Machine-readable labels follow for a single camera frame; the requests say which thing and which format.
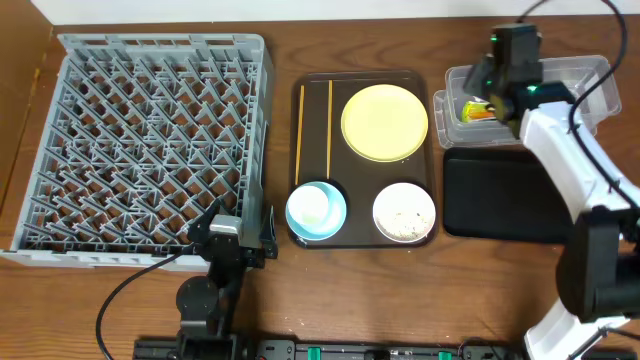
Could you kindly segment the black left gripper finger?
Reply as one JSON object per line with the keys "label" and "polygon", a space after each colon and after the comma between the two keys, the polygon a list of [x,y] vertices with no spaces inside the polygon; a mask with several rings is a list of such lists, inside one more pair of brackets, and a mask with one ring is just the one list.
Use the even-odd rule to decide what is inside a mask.
{"label": "black left gripper finger", "polygon": [[272,206],[265,208],[264,219],[261,225],[260,241],[265,248],[272,247],[275,244],[274,208]]}
{"label": "black left gripper finger", "polygon": [[199,223],[202,225],[210,225],[220,208],[221,200],[215,199],[205,212],[200,216]]}

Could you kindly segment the light blue bowl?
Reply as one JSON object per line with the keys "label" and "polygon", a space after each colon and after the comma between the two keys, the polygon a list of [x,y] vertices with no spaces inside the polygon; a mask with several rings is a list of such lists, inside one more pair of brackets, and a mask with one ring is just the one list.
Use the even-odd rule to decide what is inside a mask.
{"label": "light blue bowl", "polygon": [[295,222],[290,216],[288,212],[287,203],[286,203],[285,216],[286,216],[287,224],[294,234],[296,234],[299,238],[305,241],[326,240],[331,236],[335,235],[344,225],[346,221],[346,216],[347,216],[346,200],[342,195],[342,193],[336,187],[334,187],[333,185],[327,182],[314,181],[314,182],[305,183],[301,186],[304,186],[304,185],[315,185],[325,192],[325,194],[328,196],[328,199],[329,199],[328,214],[325,220],[319,225],[316,225],[316,226],[300,225],[297,222]]}

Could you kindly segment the green snack wrapper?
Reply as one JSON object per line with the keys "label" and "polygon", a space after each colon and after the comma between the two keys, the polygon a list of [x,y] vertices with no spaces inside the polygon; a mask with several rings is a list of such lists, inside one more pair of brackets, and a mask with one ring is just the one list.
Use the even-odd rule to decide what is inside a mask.
{"label": "green snack wrapper", "polygon": [[460,116],[460,121],[463,123],[494,121],[495,119],[494,107],[485,101],[467,101]]}

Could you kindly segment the yellow plate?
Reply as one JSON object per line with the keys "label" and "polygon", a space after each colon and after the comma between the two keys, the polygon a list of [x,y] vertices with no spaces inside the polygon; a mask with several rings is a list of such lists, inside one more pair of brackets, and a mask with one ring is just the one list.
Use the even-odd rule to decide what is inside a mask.
{"label": "yellow plate", "polygon": [[409,90],[391,84],[363,88],[346,103],[341,131],[347,145],[374,162],[404,160],[417,151],[429,129],[427,110]]}

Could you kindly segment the white bowl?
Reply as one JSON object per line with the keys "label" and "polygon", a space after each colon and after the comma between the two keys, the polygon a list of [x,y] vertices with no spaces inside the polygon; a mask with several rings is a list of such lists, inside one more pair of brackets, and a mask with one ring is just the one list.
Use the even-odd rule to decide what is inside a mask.
{"label": "white bowl", "polygon": [[374,224],[393,242],[410,244],[422,241],[434,229],[436,207],[431,195],[412,183],[394,183],[385,187],[372,206]]}

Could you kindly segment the white cup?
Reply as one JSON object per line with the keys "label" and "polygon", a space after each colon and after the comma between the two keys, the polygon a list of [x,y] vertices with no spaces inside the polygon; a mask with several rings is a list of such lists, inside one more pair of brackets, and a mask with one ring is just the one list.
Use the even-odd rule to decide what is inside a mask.
{"label": "white cup", "polygon": [[287,202],[288,212],[300,225],[321,224],[329,211],[329,199],[325,192],[315,185],[304,185],[292,192]]}

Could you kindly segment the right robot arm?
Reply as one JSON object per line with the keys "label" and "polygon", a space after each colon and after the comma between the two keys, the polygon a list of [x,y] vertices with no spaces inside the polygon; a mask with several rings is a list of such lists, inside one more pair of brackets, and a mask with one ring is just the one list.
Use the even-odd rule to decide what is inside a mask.
{"label": "right robot arm", "polygon": [[527,23],[496,26],[492,51],[467,74],[467,94],[543,165],[561,194],[573,232],[556,268],[559,295],[524,337],[530,359],[579,359],[639,315],[639,189],[613,164],[582,121],[579,99],[543,79],[541,36]]}

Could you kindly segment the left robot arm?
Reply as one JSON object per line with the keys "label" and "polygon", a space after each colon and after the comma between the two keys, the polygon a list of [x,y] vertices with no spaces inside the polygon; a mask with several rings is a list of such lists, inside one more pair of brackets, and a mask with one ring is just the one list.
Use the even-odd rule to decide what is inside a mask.
{"label": "left robot arm", "polygon": [[193,253],[208,262],[209,269],[206,275],[185,281],[177,292],[185,338],[229,337],[245,273],[278,257],[273,209],[265,215],[258,245],[251,247],[241,243],[241,219],[221,214],[220,207],[221,202],[214,201],[188,229]]}

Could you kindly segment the grey dishwasher rack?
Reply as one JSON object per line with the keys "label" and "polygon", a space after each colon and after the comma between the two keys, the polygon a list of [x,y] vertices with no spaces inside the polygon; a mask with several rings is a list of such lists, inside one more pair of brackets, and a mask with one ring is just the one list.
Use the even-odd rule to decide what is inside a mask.
{"label": "grey dishwasher rack", "polygon": [[11,246],[27,266],[204,271],[215,200],[257,245],[274,69],[257,34],[63,34],[65,57]]}

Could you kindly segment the black waste tray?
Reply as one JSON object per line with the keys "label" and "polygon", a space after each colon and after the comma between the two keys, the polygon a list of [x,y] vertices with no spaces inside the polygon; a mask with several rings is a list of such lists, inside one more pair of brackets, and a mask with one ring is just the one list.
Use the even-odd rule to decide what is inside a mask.
{"label": "black waste tray", "polygon": [[453,236],[563,245],[572,234],[562,196],[529,152],[446,150],[443,196],[443,225]]}

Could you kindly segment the clear plastic bin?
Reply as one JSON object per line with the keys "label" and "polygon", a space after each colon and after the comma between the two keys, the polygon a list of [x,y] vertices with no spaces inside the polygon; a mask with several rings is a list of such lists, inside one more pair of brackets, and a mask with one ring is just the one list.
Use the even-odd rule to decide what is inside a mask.
{"label": "clear plastic bin", "polygon": [[[561,81],[578,97],[596,83],[609,69],[608,60],[600,55],[546,58],[543,63],[545,81]],[[442,148],[493,147],[516,145],[519,141],[511,130],[497,121],[463,123],[462,108],[475,98],[463,90],[469,65],[452,67],[445,74],[446,88],[433,96],[436,135]],[[579,106],[584,124],[593,134],[603,120],[622,110],[615,79],[608,78]]]}

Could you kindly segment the dark brown serving tray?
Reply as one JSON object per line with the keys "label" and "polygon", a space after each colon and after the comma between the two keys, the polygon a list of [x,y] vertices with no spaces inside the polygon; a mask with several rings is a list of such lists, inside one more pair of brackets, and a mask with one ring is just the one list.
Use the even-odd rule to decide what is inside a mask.
{"label": "dark brown serving tray", "polygon": [[[328,81],[333,80],[333,129],[331,178],[326,178]],[[292,90],[290,188],[295,189],[295,157],[300,86],[305,86],[304,120],[299,185],[323,181],[336,187],[346,200],[347,216],[341,229],[323,241],[305,241],[293,231],[290,239],[307,250],[417,248],[435,239],[438,227],[422,241],[401,244],[391,241],[376,228],[372,216],[375,197],[388,185],[408,182],[422,187],[437,199],[432,141],[426,138],[420,148],[404,160],[380,163],[357,155],[345,142],[341,115],[347,101],[358,91],[377,84],[403,87],[421,102],[427,92],[422,77],[411,70],[332,72],[305,75]]]}

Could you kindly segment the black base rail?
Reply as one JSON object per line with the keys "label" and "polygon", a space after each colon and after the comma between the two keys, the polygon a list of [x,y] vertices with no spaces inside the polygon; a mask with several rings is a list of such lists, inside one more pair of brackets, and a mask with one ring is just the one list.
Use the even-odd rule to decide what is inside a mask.
{"label": "black base rail", "polygon": [[135,341],[132,355],[134,360],[517,360],[523,357],[508,347],[475,343],[415,347],[264,340],[256,345],[189,345],[180,350],[175,340],[151,339]]}

